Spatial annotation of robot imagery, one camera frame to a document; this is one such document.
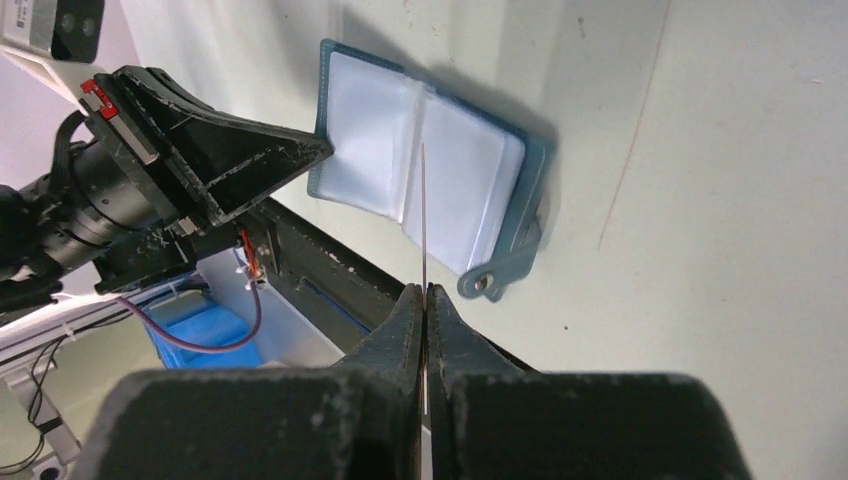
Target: blue container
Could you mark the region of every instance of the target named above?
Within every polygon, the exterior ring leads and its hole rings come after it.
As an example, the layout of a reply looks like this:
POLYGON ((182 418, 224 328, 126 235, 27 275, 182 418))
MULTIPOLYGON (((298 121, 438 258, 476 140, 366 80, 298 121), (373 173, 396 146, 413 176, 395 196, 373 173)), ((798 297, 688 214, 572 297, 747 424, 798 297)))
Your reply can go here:
MULTIPOLYGON (((188 294, 145 309, 171 335, 204 346, 235 343, 250 331, 241 317, 201 294, 188 294)), ((197 353, 172 345, 147 329, 166 368, 255 368, 262 365, 254 341, 232 352, 197 353)))

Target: white table surface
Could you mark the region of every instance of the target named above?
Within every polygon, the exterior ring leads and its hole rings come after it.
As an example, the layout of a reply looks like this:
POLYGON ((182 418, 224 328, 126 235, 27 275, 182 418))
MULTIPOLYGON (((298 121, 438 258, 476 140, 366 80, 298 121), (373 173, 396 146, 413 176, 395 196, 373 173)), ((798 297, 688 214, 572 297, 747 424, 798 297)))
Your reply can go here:
MULTIPOLYGON (((841 479, 848 4, 813 3, 123 6, 143 65, 237 115, 311 131, 329 36, 555 135, 533 272, 498 304, 454 295, 463 317, 543 370, 693 374, 759 478, 841 479)), ((420 281, 398 225, 307 197, 305 178, 274 198, 420 281)))

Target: zip tie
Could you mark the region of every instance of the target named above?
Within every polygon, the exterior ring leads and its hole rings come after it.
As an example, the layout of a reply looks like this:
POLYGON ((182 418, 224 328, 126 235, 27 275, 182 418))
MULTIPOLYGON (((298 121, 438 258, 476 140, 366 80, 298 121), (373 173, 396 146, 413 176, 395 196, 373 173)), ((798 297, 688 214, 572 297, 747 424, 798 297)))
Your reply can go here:
POLYGON ((70 338, 72 342, 77 341, 77 337, 74 335, 74 331, 71 329, 71 327, 68 326, 67 323, 62 322, 62 329, 65 330, 65 336, 70 338))

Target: card holder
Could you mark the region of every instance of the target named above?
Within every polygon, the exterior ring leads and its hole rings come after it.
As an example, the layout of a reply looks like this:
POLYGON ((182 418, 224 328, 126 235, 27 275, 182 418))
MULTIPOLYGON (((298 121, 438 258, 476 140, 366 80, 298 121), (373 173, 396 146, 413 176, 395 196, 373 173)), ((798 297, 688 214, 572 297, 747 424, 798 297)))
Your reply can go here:
POLYGON ((529 273, 535 247, 525 240, 552 151, 547 142, 332 40, 321 44, 316 134, 335 153, 309 173, 308 194, 390 218, 419 246, 423 147, 428 253, 460 275, 463 296, 497 301, 529 273), (517 250, 520 268, 510 269, 517 250))

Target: red label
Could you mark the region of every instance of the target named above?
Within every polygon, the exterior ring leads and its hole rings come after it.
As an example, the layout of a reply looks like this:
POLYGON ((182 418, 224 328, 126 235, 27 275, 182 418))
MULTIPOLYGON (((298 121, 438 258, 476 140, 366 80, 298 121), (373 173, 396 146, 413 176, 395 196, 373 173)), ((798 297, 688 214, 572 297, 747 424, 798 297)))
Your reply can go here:
POLYGON ((103 106, 100 107, 100 110, 98 111, 100 112, 100 116, 103 117, 105 120, 109 120, 110 118, 118 114, 118 107, 116 107, 112 103, 112 100, 110 100, 109 97, 106 96, 106 93, 103 91, 103 89, 101 89, 100 86, 97 85, 97 83, 93 79, 86 80, 80 86, 82 87, 83 93, 93 92, 95 95, 97 95, 97 98, 99 98, 100 101, 103 102, 103 106))

